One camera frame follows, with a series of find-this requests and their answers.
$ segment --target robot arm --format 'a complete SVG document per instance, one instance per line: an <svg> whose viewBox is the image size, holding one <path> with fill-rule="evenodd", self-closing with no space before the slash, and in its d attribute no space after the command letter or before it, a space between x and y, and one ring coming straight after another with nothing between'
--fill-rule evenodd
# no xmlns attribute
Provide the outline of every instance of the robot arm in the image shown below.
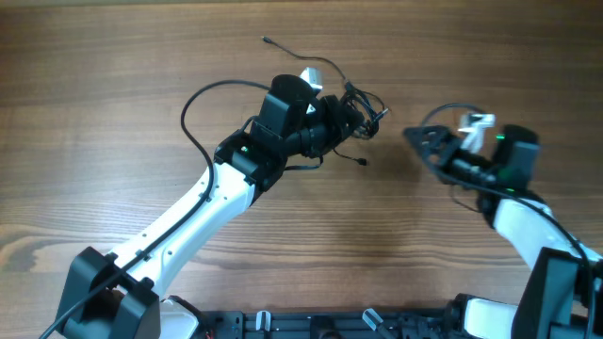
<svg viewBox="0 0 603 339"><path fill-rule="evenodd" d="M333 95L317 98L322 87L318 71L306 69L304 74L303 78L284 74L272 80L250 133L242 128L216 149L209 197L175 231L168 230L194 210L208 189L209 170L140 234L107 255L87 248L73 260L57 311L57 319L69 317L58 323L59 333L67 338L146 339L158 338L160 333L166 338L189 338L195 332L198 319L182 303L159 302L184 264L221 226L268 191L285 170L309 169L288 167L289 156L301 154L322 163L324 154L365 126L363 114L353 105ZM158 245L147 251L151 244ZM115 283L87 299L90 291L107 284L107 277L116 272ZM73 312L82 300L87 301Z"/></svg>
<svg viewBox="0 0 603 339"><path fill-rule="evenodd" d="M467 133L465 139L454 136L445 126L404 131L418 155L444 184L479 191L479 211L532 269L518 306L460 295L452 302L460 312L460 330L488 339L582 338L590 330L584 319L572 315L572 303L577 299L589 308L591 323L602 316L600 312L595 314L592 298L597 293L601 300L600 279L593 276L597 275L596 263L603 263L602 257L571 234L564 234L561 226L554 224L550 208L528 190L539 152L538 137L533 132L507 125L497 137L492 159L477 155L483 129L491 127L493 121L494 116L483 112L464 116L459 131ZM430 163L428 157L437 160ZM600 333L601 329L595 327L595 331Z"/></svg>

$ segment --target wood grain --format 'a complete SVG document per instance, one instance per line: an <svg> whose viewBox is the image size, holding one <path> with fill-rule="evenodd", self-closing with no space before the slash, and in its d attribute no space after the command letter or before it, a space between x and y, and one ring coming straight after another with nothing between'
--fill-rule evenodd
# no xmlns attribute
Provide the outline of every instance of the wood grain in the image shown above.
<svg viewBox="0 0 603 339"><path fill-rule="evenodd" d="M246 311L441 306L457 293L518 302L527 268L450 202L400 132L455 101L535 129L544 147L533 188L603 250L601 9L442 0L0 10L0 338L39 334L78 252L136 234L203 172L178 123L192 92L308 66L261 35L335 60L392 114L370 142L340 147L370 166L328 155L320 170L287 173L171 293ZM342 92L331 69L311 65L327 93ZM262 99L215 89L187 121L213 151Z"/></svg>

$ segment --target black cable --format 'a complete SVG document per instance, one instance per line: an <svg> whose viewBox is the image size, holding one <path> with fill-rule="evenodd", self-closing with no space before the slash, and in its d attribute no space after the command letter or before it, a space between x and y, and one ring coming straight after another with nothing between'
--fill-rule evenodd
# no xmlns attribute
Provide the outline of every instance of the black cable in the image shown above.
<svg viewBox="0 0 603 339"><path fill-rule="evenodd" d="M344 82L344 87L346 89L344 95L341 97L341 100L340 100L341 104L343 106L351 108L357 112L360 112L360 110L356 106L356 104L358 104L364 109L364 111L366 112L366 115L368 116L368 120L365 120L363 122L363 124L360 127L358 127L358 129L356 129L356 131L354 131L354 134L352 134L351 136L357 137L357 138L363 138L363 139L370 139L370 138L374 137L377 134L377 132L379 132L379 120L381 118L383 118L385 116L385 114L387 114L387 112L389 111L389 109L385 107L385 104L383 103L383 100L381 100L380 97L378 97L377 95L375 95L373 93L363 91L363 90L360 90L357 87L355 87L351 83L351 81L348 79L348 77L343 73L343 71L341 71L341 69L337 65L335 65L334 62L332 62L331 60L329 60L326 57L301 56L297 53L292 52L288 48L284 47L280 43L278 43L268 37L262 37L262 40L265 43L272 44L272 45L282 49L283 51L287 52L291 56L298 58L300 60L322 61L322 62L326 62L326 63L330 64L331 66L333 66L333 68L335 68L335 70L339 73L339 75L341 75L341 78L343 79L343 82ZM377 102L379 102L379 104L382 106L381 111L378 112L373 107L372 103L367 98L367 96L371 96L371 97L375 98L375 100L377 100Z"/></svg>
<svg viewBox="0 0 603 339"><path fill-rule="evenodd" d="M471 211L471 212L475 212L475 213L479 213L480 211L478 211L477 209L469 206L468 204L461 202L460 200L456 199L456 197L454 196L454 188L456 187L456 185L450 185L450 189L448 190L448 196L452 199L452 201L456 204L458 204L461 207L464 207L465 209Z"/></svg>
<svg viewBox="0 0 603 339"><path fill-rule="evenodd" d="M80 307L84 306L86 302L94 298L100 292L102 292L105 288L113 285L117 282L119 278L122 277L130 268L136 265L140 260L144 259L152 250L154 250L159 244L161 244L165 239L167 239L171 234L173 234L182 224L184 224L199 208L203 203L209 198L209 194L211 193L212 186L214 185L214 166L211 161L211 157L204 149L204 147L195 139L195 137L188 131L187 126L185 124L185 116L187 114L188 107L192 102L204 93L208 89L212 89L221 85L246 85L252 86L259 89L269 89L269 87L254 83L246 80L222 80L215 82L213 84L209 84L202 89L199 89L195 94L193 94L190 99L188 99L185 106L182 108L182 114L180 115L180 126L182 127L182 131L188 137L188 139L197 147L197 149L204 156L205 162L207 163L207 169L209 170L209 179L207 181L207 189L202 194L201 198L192 206L192 208L184 214L176 223L174 223L168 231L162 234L159 238L157 238L153 243L151 243L146 249L139 252L134 259L128 262L125 266L123 266L120 270L111 275L108 279L99 283L94 289L92 289L84 298L80 299L74 306L72 306L67 312L65 312L59 319L57 319L46 331L40 336L40 339L46 339L52 334L53 331L56 331L59 327L62 327L64 323L69 319L70 316L73 315L75 311L77 311ZM245 130L247 125L252 121L253 117L245 122L241 130Z"/></svg>
<svg viewBox="0 0 603 339"><path fill-rule="evenodd" d="M270 43L275 45L276 47L282 49L283 51L289 53L290 55L294 56L295 58L298 58L299 60L315 60L315 61L322 61L322 62L326 62L328 64L330 64L331 66L333 66L333 68L335 68L335 70L339 73L339 75L341 75L341 77L343 78L344 82L348 82L348 77L343 73L343 71L341 71L341 69L339 67L337 67L337 65L335 65L334 62L332 62L331 60L329 60L326 57L322 57L322 56L300 56L299 54L293 53L290 49L284 47L283 45L281 45L280 43L273 41L271 38L269 37L262 37L262 40L265 43Z"/></svg>
<svg viewBox="0 0 603 339"><path fill-rule="evenodd" d="M450 108L467 108L470 110L473 110L477 113L482 113L484 114L485 112L479 108L476 107L474 105L470 105L470 104L447 104L447 105L441 105L437 108L435 108L434 110L432 110L421 122L420 128L420 135L422 136L424 134L423 130L425 128L425 126L427 125L427 123L437 114L439 114L440 112L450 109ZM587 319L587 324L586 324L586 331L584 332L584 339L589 339L591 333L593 332L593 325L595 323L595 280L593 277L593 271L591 270L591 263L588 259L588 256L586 255L586 253L584 252L584 250L582 249L582 247L580 246L579 242L576 240L576 238L574 238L570 233L568 233L563 226L559 223L559 221L557 221L555 218L551 217L550 215L548 215L545 211L543 211L542 209L532 205L529 202L526 202L524 200L521 200L515 196L512 196L510 194L507 194L505 192L502 191L498 191L486 186L479 186L479 185L474 185L472 183L457 179L451 175L448 175L446 173L444 173L443 171L441 171L440 169L438 169L430 160L429 160L429 148L425 148L423 150L423 154L421 156L421 160L423 161L423 163L425 164L425 166L427 166L427 168L436 176L445 179L446 181L449 181L455 185L459 185L462 186L464 188L469 188L469 189L475 189L477 191L483 192L483 193L488 193L488 194L493 194L496 196L499 196L502 199L509 199L512 200L514 202L518 202L521 203L522 205L528 207L529 209L531 209L532 211L536 212L538 215L540 215L542 218L545 218L548 222L550 222L551 224L553 224L553 226L555 226L555 228L557 228L557 230L559 232L561 232L561 234L563 234L563 236L565 236L565 238L567 238L567 240L569 241L569 243L572 245L572 247L574 249L576 249L576 252L579 254L580 259L582 261L582 264L584 265L584 268L586 269L586 279L588 280L588 293L590 295L590 302L587 305L588 307L588 319Z"/></svg>
<svg viewBox="0 0 603 339"><path fill-rule="evenodd" d="M345 154L340 154L335 148L333 148L333 152L335 154L341 156L344 159L349 159L349 160L353 160L353 161L357 162L358 165L361 165L361 166L368 165L368 161L365 158L355 158L355 157L347 156Z"/></svg>

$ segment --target wooden table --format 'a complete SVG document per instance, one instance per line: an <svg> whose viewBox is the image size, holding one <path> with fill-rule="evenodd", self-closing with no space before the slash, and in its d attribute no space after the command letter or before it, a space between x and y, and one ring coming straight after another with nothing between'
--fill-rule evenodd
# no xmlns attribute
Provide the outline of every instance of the wooden table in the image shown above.
<svg viewBox="0 0 603 339"><path fill-rule="evenodd" d="M392 113L373 140L340 147L370 166L329 154L319 170L287 173L170 292L204 310L443 306L457 293L518 302L528 269L480 215L450 201L400 132L457 101L536 130L533 189L603 250L601 9L438 0L0 11L0 337L40 334L78 252L136 234L204 171L179 127L196 89L318 66L325 92L342 93L332 69L262 35L333 59ZM189 128L213 152L263 95L212 90Z"/></svg>

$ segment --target white bracket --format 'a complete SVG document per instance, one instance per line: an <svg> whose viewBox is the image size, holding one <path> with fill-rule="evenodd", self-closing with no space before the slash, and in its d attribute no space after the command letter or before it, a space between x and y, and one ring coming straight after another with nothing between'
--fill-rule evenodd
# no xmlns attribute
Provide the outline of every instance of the white bracket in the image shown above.
<svg viewBox="0 0 603 339"><path fill-rule="evenodd" d="M467 113L461 117L459 132L466 134L461 148L477 153L483 146L485 129L494 127L497 118L494 114Z"/></svg>

